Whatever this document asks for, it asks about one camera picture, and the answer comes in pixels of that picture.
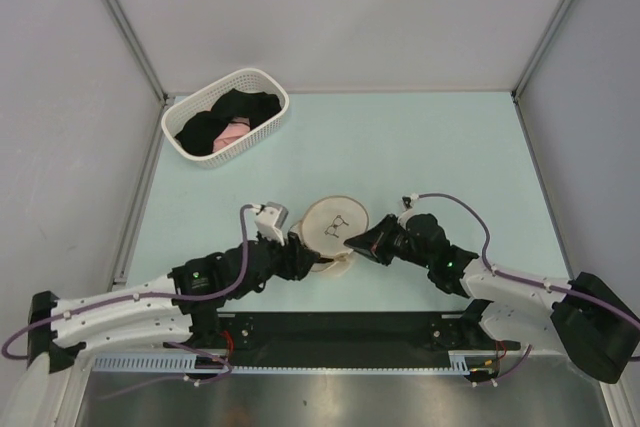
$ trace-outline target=white wall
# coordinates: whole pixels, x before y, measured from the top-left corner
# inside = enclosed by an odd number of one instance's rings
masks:
[[[637,314],[639,86],[640,0],[578,0],[522,100],[570,264]]]
[[[0,0],[0,12],[4,341],[32,294],[106,288],[159,105],[100,0]],[[24,368],[0,360],[0,409]]]
[[[121,0],[164,88],[511,90],[559,0]]]

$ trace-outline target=shiny metal surface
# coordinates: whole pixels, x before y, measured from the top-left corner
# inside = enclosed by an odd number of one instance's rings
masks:
[[[460,377],[237,375],[194,388],[157,383],[97,396],[149,374],[92,373],[78,427],[600,427],[611,426],[596,382],[559,358],[534,357],[498,388]]]

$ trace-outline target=folded fabric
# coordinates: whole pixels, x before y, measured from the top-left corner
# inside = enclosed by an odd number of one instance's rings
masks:
[[[223,134],[233,119],[248,119],[249,128],[253,130],[280,110],[280,101],[274,94],[248,94],[232,89],[222,95],[211,110],[198,112],[189,119],[176,135],[176,140],[185,152],[191,155],[210,155],[216,149],[215,140]]]
[[[236,117],[227,125],[227,128],[222,131],[218,138],[213,141],[213,151],[217,152],[223,147],[235,142],[240,137],[247,135],[250,130],[249,119]]]

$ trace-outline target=white laundry basket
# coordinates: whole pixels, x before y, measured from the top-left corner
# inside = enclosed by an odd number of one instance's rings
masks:
[[[185,152],[180,142],[175,139],[176,134],[182,130],[184,124],[186,124],[191,117],[203,110],[211,110],[211,107],[218,98],[231,89],[248,93],[266,92],[267,94],[275,94],[278,96],[278,100],[280,100],[282,110],[260,127],[253,129],[247,135],[242,136],[218,152],[204,157],[197,157]],[[171,145],[173,145],[185,159],[194,162],[199,167],[213,169],[278,130],[288,110],[289,96],[280,84],[261,70],[242,69],[223,77],[170,107],[162,116],[162,131],[167,139],[169,139],[169,142],[171,142]]]

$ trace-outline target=light blue table surface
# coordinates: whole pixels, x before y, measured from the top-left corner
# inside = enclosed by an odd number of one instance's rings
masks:
[[[128,285],[238,245],[245,203],[285,205],[288,228],[316,200],[344,194],[364,204],[374,225],[400,213],[400,198],[412,192],[447,192],[474,207],[491,229],[492,261],[566,276],[509,94],[297,94],[291,109],[276,134],[214,170],[192,165],[163,141]],[[428,199],[419,210],[433,213],[452,242],[480,250],[483,232],[458,205]],[[338,278],[273,278],[263,293],[224,310],[427,311],[467,302],[438,291],[418,266],[359,259]]]

